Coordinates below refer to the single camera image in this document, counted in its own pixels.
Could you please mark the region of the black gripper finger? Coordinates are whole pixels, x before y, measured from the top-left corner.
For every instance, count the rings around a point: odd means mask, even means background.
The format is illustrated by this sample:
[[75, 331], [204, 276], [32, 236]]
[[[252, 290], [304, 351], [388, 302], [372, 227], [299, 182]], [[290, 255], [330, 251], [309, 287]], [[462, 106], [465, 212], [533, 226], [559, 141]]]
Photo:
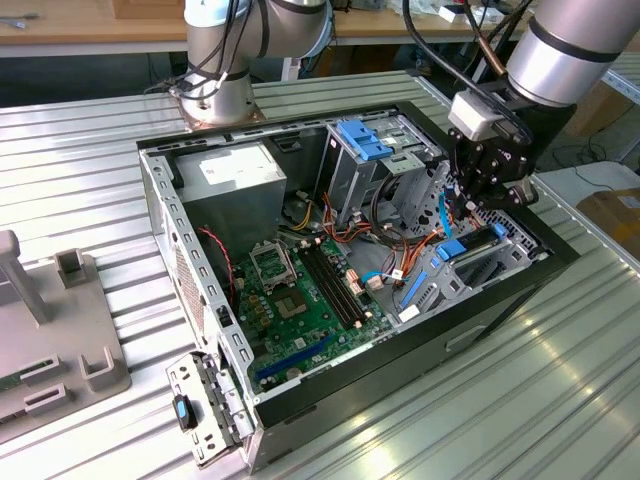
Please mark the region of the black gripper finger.
[[463, 196], [463, 208], [469, 212], [510, 210], [527, 207], [539, 200], [539, 193], [529, 177], [512, 182], [510, 185], [488, 182], [477, 192], [469, 191]]
[[469, 140], [457, 128], [451, 128], [448, 135], [453, 142], [449, 173], [454, 180], [449, 198], [454, 218], [462, 219], [477, 208], [486, 187], [487, 177], [482, 170], [485, 146]]

